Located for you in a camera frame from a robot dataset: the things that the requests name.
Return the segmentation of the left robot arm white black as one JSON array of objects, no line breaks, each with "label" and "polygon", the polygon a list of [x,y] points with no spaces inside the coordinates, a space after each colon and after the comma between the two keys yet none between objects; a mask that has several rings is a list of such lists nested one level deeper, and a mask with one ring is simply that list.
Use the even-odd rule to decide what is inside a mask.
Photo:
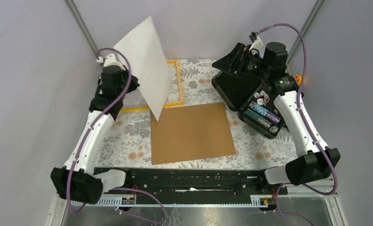
[{"label": "left robot arm white black", "polygon": [[126,172],[108,169],[96,173],[95,162],[106,133],[123,107],[123,97],[138,86],[137,78],[128,69],[118,65],[103,67],[81,137],[64,166],[54,168],[50,174],[60,198],[96,204],[103,193],[113,188],[123,194],[132,190],[133,181]]}]

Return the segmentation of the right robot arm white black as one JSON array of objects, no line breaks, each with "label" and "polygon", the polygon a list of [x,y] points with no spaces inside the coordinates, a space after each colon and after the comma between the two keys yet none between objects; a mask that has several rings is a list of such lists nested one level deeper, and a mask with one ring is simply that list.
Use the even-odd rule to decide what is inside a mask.
[{"label": "right robot arm white black", "polygon": [[307,185],[335,175],[341,155],[331,149],[311,121],[301,85],[286,72],[288,53],[284,44],[270,42],[264,54],[252,45],[237,43],[212,66],[218,69],[211,83],[228,108],[240,120],[273,139],[286,126],[294,141],[297,158],[282,166],[261,171],[257,188],[263,194],[278,184]]}]

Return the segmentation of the brown cardboard backing board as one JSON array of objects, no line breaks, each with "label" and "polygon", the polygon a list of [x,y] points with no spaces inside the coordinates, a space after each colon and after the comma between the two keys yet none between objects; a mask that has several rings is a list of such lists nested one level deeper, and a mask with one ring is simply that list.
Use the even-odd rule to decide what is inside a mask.
[{"label": "brown cardboard backing board", "polygon": [[150,126],[153,165],[236,154],[224,103],[167,108]]}]

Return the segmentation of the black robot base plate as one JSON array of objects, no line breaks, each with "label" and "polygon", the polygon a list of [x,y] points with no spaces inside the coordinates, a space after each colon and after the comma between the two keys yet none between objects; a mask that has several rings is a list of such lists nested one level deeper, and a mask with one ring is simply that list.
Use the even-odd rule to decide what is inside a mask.
[{"label": "black robot base plate", "polygon": [[126,168],[125,172],[126,190],[112,189],[109,194],[130,194],[144,201],[151,194],[165,203],[243,203],[249,196],[270,199],[278,189],[265,181],[261,170]]}]

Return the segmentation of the building and sky photo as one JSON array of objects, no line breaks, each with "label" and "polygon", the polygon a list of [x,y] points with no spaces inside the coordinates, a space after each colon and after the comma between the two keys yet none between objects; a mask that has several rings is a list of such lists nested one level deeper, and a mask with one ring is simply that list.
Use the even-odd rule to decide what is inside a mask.
[{"label": "building and sky photo", "polygon": [[144,21],[114,45],[123,53],[138,78],[138,90],[158,121],[172,89],[172,74],[168,67],[153,18]]}]

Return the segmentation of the yellow wooden picture frame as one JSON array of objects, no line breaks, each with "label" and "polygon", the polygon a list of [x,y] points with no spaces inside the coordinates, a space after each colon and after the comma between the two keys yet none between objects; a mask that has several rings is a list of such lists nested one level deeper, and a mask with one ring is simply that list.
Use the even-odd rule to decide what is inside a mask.
[{"label": "yellow wooden picture frame", "polygon": [[[172,73],[172,90],[167,97],[164,108],[171,108],[184,105],[184,94],[182,88],[182,79],[178,59],[167,60],[168,67]],[[149,106],[137,89],[129,94],[123,100],[121,113],[149,110]]]}]

